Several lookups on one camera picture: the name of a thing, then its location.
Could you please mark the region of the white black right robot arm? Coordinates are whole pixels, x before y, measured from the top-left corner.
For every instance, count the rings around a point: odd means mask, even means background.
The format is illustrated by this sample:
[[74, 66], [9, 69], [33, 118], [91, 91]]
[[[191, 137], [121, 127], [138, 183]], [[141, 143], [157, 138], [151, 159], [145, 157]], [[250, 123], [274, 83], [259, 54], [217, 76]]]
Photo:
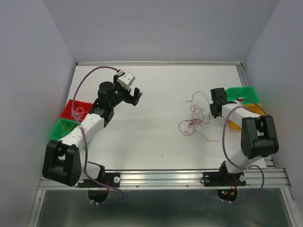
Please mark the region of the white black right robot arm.
[[244, 171], [253, 167], [263, 157], [278, 152], [279, 144], [274, 119], [267, 114], [258, 114], [244, 106], [247, 99], [237, 95], [228, 100], [224, 88], [211, 89], [210, 111], [214, 118], [225, 119], [223, 137], [229, 121], [241, 129], [241, 148], [232, 157], [226, 157], [217, 172], [204, 172], [205, 186], [230, 186], [239, 183], [245, 186]]

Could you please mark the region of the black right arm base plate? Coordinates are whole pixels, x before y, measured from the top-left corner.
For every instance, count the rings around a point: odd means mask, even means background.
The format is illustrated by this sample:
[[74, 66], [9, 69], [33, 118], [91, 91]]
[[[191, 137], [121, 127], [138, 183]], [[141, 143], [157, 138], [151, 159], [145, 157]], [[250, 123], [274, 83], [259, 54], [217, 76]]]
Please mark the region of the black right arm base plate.
[[246, 186], [244, 173], [230, 174], [225, 166], [221, 166], [218, 171], [206, 171], [202, 173], [200, 182], [206, 187], [223, 186]]

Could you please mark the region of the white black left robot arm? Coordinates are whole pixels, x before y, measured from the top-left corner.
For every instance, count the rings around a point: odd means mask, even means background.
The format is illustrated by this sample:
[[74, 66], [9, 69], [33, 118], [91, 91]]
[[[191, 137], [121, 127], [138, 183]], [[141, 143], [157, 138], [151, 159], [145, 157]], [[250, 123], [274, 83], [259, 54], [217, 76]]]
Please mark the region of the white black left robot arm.
[[105, 128], [114, 116], [114, 108], [121, 102], [137, 105], [142, 93], [131, 85], [135, 77], [128, 73], [114, 76], [112, 82], [99, 85], [98, 97], [89, 113], [79, 126], [58, 141], [51, 140], [46, 145], [42, 175], [44, 178], [74, 186], [81, 176], [84, 164], [80, 152], [100, 130]]

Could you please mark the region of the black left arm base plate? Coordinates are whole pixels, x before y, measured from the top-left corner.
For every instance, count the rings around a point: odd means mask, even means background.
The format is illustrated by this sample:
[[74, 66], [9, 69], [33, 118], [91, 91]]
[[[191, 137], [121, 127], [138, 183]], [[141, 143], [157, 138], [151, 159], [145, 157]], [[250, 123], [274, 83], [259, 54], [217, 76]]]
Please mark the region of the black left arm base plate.
[[[94, 162], [88, 162], [89, 164], [96, 165], [100, 168], [97, 178], [95, 179], [99, 183], [105, 184], [107, 186], [118, 188], [120, 187], [120, 176], [121, 174], [119, 172], [106, 172], [105, 167], [103, 165], [94, 163]], [[101, 187], [101, 185], [91, 181], [90, 179], [82, 180], [81, 182], [78, 182], [79, 188], [97, 188]]]

